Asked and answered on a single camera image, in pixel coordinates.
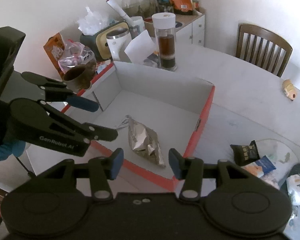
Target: glass jar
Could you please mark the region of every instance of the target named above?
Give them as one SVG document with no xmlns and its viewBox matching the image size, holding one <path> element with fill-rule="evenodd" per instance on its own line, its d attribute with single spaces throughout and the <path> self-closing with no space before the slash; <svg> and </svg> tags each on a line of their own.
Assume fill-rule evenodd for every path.
<svg viewBox="0 0 300 240">
<path fill-rule="evenodd" d="M 175 71 L 176 15 L 167 12 L 156 13 L 152 16 L 152 21 L 159 49 L 159 67 Z"/>
</svg>

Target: open box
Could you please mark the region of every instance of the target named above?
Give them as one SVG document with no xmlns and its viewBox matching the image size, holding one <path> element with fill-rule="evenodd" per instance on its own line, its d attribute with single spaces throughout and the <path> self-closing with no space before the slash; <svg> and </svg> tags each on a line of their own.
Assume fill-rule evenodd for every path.
<svg viewBox="0 0 300 240">
<path fill-rule="evenodd" d="M 173 191 L 177 180 L 169 166 L 169 149 L 175 148 L 184 157 L 193 154 L 209 115 L 214 85 L 200 78 L 125 62 L 108 66 L 93 82 L 91 89 L 81 96 L 96 100 L 100 109 L 90 113 L 70 107 L 63 112 L 79 122 L 110 128 L 119 125 L 129 114 L 154 130 L 158 134 L 166 168 L 149 162 L 130 149 L 127 127 L 118 131 L 116 140 L 93 141 L 91 145 L 105 156 L 122 148 L 124 167 Z"/>
</svg>

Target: white bottle lid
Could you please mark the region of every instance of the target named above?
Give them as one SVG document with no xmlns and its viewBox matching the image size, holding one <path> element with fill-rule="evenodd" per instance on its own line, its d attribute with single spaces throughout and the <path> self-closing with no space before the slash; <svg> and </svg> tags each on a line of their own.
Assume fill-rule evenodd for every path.
<svg viewBox="0 0 300 240">
<path fill-rule="evenodd" d="M 174 13 L 156 13 L 152 15 L 153 26 L 159 30 L 166 30 L 176 27 L 176 15 Z"/>
</svg>

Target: brown cup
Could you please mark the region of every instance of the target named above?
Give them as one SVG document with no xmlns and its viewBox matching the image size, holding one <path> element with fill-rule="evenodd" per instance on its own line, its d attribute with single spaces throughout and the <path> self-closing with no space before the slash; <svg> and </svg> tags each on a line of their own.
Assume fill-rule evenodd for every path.
<svg viewBox="0 0 300 240">
<path fill-rule="evenodd" d="M 77 65 L 66 72 L 63 81 L 74 92 L 81 89 L 87 90 L 90 88 L 90 82 L 95 75 L 95 68 L 95 65 Z"/>
</svg>

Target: blue glove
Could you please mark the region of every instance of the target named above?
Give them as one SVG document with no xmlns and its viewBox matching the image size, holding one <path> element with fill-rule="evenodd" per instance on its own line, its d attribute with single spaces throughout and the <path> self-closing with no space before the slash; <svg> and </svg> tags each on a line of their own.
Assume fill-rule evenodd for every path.
<svg viewBox="0 0 300 240">
<path fill-rule="evenodd" d="M 25 147 L 26 142 L 19 140 L 0 145 L 0 161 L 6 160 L 11 154 L 15 157 L 20 157 Z"/>
</svg>

